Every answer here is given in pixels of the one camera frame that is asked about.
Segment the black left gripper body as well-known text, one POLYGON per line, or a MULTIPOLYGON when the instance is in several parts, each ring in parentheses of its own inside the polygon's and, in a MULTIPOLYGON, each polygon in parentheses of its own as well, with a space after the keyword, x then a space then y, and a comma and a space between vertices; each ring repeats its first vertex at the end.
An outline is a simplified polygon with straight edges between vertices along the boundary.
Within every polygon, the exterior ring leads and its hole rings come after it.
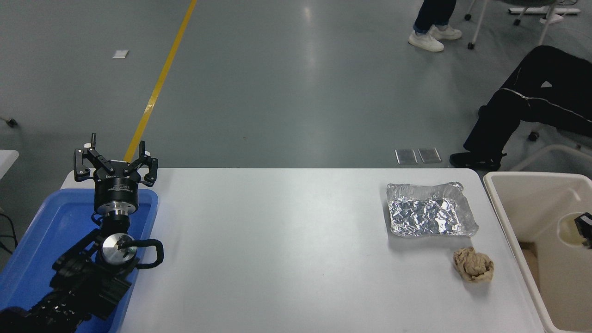
POLYGON ((140 175, 131 164, 110 161, 114 173, 104 167, 94 171, 94 211, 136 211, 139 207, 140 175))

